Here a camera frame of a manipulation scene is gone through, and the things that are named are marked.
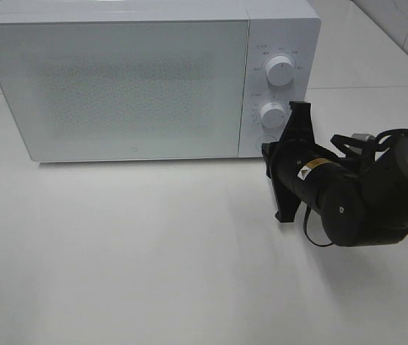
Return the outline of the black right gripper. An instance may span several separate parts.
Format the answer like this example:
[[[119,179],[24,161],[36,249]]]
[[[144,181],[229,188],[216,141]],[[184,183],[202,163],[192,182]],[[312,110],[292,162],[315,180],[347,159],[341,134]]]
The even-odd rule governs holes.
[[[327,189],[348,176],[332,152],[315,144],[311,104],[290,101],[289,106],[279,142],[262,145],[278,208],[275,217],[282,224],[294,222],[300,203],[320,212]]]

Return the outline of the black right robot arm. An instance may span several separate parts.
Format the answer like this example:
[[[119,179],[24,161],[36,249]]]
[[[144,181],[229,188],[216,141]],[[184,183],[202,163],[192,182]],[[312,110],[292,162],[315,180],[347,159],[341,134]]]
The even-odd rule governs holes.
[[[291,102],[280,139],[262,155],[276,199],[276,219],[291,223],[301,204],[319,214],[329,245],[396,244],[408,235],[408,129],[376,136],[336,134],[316,143],[311,106]]]

